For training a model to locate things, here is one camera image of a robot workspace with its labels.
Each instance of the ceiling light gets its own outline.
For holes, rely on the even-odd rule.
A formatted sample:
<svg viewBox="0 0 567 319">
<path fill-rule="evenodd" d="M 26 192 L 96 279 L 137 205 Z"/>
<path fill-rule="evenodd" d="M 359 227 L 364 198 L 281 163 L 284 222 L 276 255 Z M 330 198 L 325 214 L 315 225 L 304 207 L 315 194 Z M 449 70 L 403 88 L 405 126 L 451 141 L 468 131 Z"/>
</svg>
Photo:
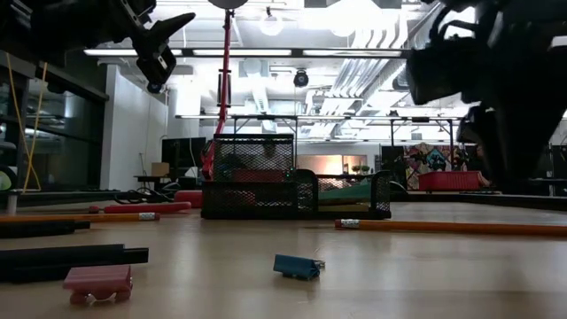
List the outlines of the ceiling light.
<svg viewBox="0 0 567 319">
<path fill-rule="evenodd" d="M 224 54 L 223 50 L 215 49 L 195 49 L 193 54 L 198 57 L 212 57 L 212 56 L 222 56 Z M 231 57 L 289 57 L 291 55 L 291 50 L 286 49 L 231 49 Z"/>
<path fill-rule="evenodd" d="M 96 57 L 137 57 L 136 50 L 133 49 L 87 49 L 83 51 L 88 56 Z M 174 57 L 183 55 L 180 49 L 172 49 Z"/>
<path fill-rule="evenodd" d="M 376 50 L 303 50 L 303 54 L 308 57 L 328 57 L 328 58 L 399 58 L 402 50 L 395 49 L 376 49 Z"/>
<path fill-rule="evenodd" d="M 334 115 L 313 115 L 313 116 L 309 116 L 309 115 L 300 115 L 298 116 L 298 120 L 344 120 L 346 119 L 346 116 L 334 116 Z"/>
<path fill-rule="evenodd" d="M 264 35 L 276 36 L 279 35 L 280 32 L 282 32 L 282 30 L 284 30 L 284 22 L 282 21 L 282 18 L 280 18 L 279 16 L 275 16 L 272 14 L 265 15 L 260 20 L 260 31 Z"/>
<path fill-rule="evenodd" d="M 273 73 L 289 73 L 292 74 L 296 71 L 296 68 L 293 66 L 270 66 L 269 72 Z"/>
<path fill-rule="evenodd" d="M 217 120 L 219 115 L 176 115 L 177 119 Z"/>
</svg>

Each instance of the desk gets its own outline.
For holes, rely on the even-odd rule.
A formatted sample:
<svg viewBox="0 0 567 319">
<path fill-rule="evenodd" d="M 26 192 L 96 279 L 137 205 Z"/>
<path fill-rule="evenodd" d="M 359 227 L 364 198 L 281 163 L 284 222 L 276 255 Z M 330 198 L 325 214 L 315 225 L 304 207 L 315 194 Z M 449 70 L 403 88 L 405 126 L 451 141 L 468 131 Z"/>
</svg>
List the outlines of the desk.
<svg viewBox="0 0 567 319">
<path fill-rule="evenodd" d="M 463 203 L 392 203 L 399 220 L 567 223 L 567 215 Z M 99 223 L 0 249 L 150 247 L 130 301 L 70 307 L 62 282 L 0 284 L 0 318 L 439 319 L 567 317 L 562 239 L 334 230 L 333 222 Z M 272 271 L 283 253 L 327 262 L 312 282 Z"/>
<path fill-rule="evenodd" d="M 169 179 L 166 176 L 147 176 L 147 175 L 136 175 L 134 176 L 139 183 L 153 183 L 153 189 L 155 191 L 161 190 L 163 183 L 161 182 L 162 179 Z"/>
</svg>

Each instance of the red stand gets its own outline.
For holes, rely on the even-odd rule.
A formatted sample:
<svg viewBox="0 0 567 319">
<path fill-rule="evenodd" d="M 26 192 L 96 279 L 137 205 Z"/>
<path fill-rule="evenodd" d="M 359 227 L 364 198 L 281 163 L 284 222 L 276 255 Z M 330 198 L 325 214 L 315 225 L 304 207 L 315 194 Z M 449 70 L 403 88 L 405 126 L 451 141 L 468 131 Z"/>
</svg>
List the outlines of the red stand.
<svg viewBox="0 0 567 319">
<path fill-rule="evenodd" d="M 230 22 L 234 17 L 234 10 L 225 10 L 224 15 L 224 55 L 222 57 L 221 70 L 221 110 L 219 111 L 219 124 L 216 127 L 215 134 L 222 133 L 224 124 L 227 120 L 227 101 L 229 94 L 229 59 L 230 59 Z M 213 162 L 214 162 L 214 141 L 211 143 L 208 151 L 203 158 L 203 176 L 207 181 L 213 179 Z"/>
</svg>

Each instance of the fluorescent light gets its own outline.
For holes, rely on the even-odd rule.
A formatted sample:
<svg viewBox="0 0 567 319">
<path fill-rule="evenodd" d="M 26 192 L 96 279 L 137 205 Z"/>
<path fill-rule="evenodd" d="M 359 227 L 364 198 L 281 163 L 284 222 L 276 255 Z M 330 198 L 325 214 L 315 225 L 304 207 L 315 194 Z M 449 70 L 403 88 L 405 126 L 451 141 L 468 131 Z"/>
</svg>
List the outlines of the fluorescent light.
<svg viewBox="0 0 567 319">
<path fill-rule="evenodd" d="M 273 18 L 276 20 L 273 23 L 273 25 L 271 26 L 268 25 L 268 18 Z M 279 35 L 280 32 L 282 32 L 282 30 L 284 30 L 284 21 L 282 20 L 282 17 L 280 17 L 279 15 L 272 15 L 271 17 L 265 15 L 260 20 L 260 31 L 264 35 L 276 36 Z"/>
<path fill-rule="evenodd" d="M 297 70 L 297 68 L 295 68 L 293 66 L 270 66 L 269 67 L 269 72 L 272 72 L 272 73 L 282 72 L 282 73 L 292 74 L 296 70 Z"/>
<path fill-rule="evenodd" d="M 371 142 L 371 143 L 379 143 L 379 144 L 389 144 L 392 142 L 391 139 L 377 139 L 377 138 L 298 138 L 298 142 L 304 143 L 364 143 L 364 142 Z M 448 140 L 444 139 L 420 139 L 420 140 L 412 140 L 412 139 L 394 139 L 394 143 L 397 145 L 415 145 L 419 143 L 430 143 L 430 144 L 450 144 Z"/>
<path fill-rule="evenodd" d="M 257 116 L 264 116 L 265 114 L 231 114 L 228 115 L 229 119 L 234 119 L 234 117 L 242 117 L 242 116 L 248 116 L 248 117 L 257 117 Z M 270 116 L 275 116 L 277 117 L 282 117 L 285 119 L 290 119 L 290 116 L 293 115 L 289 115 L 289 114 L 270 114 Z M 201 120 L 211 120 L 211 119 L 218 119 L 219 115 L 176 115 L 177 118 L 179 119 L 201 119 Z M 428 116 L 413 116 L 413 118 L 421 118 L 421 117 L 428 117 Z M 411 121 L 412 116 L 408 116 L 408 117 L 401 117 L 401 116 L 348 116 L 348 115 L 298 115 L 297 116 L 298 120 L 311 120 L 311 121 L 316 121 L 316 120 L 328 120 L 328 121 L 341 121 L 341 120 L 359 120 L 359 121 L 389 121 L 389 120 L 396 120 L 396 121 L 401 121 L 401 120 L 407 120 L 407 121 Z M 461 118 L 458 117 L 433 117 L 430 116 L 429 117 L 430 121 L 458 121 Z"/>
<path fill-rule="evenodd" d="M 133 49 L 87 49 L 83 51 L 88 56 L 96 57 L 137 57 L 136 50 Z M 172 49 L 171 53 L 175 57 L 181 57 L 181 49 Z"/>
<path fill-rule="evenodd" d="M 329 58 L 398 58 L 401 57 L 401 50 L 303 50 L 303 54 L 308 57 L 329 57 Z"/>
<path fill-rule="evenodd" d="M 176 115 L 180 119 L 217 120 L 219 115 Z"/>
<path fill-rule="evenodd" d="M 195 49 L 193 54 L 198 57 L 206 56 L 222 56 L 224 54 L 223 50 L 215 49 Z M 231 57 L 244 57 L 244 56 L 270 56 L 270 57 L 289 57 L 291 55 L 291 50 L 282 49 L 230 49 Z"/>
<path fill-rule="evenodd" d="M 300 115 L 298 120 L 344 120 L 346 116 L 334 116 L 334 115 Z"/>
</svg>

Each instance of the white wall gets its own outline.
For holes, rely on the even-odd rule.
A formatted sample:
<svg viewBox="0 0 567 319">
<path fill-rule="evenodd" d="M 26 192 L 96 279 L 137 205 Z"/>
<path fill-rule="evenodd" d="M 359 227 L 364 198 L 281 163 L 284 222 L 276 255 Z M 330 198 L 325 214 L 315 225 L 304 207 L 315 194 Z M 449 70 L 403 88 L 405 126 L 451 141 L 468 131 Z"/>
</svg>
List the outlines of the white wall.
<svg viewBox="0 0 567 319">
<path fill-rule="evenodd" d="M 378 143 L 298 143 L 298 155 L 366 155 L 366 163 L 374 167 L 374 156 L 380 154 Z"/>
<path fill-rule="evenodd" d="M 161 137 L 167 133 L 167 107 L 108 66 L 105 131 L 100 174 L 101 189 L 127 191 L 140 184 L 133 177 L 151 173 L 151 163 L 161 160 Z"/>
<path fill-rule="evenodd" d="M 566 144 L 567 142 L 567 121 L 559 122 L 555 133 L 551 136 L 550 143 L 553 145 Z"/>
<path fill-rule="evenodd" d="M 167 96 L 167 138 L 199 137 L 199 120 L 176 119 L 176 115 L 199 115 L 201 96 L 192 80 L 172 87 Z"/>
</svg>

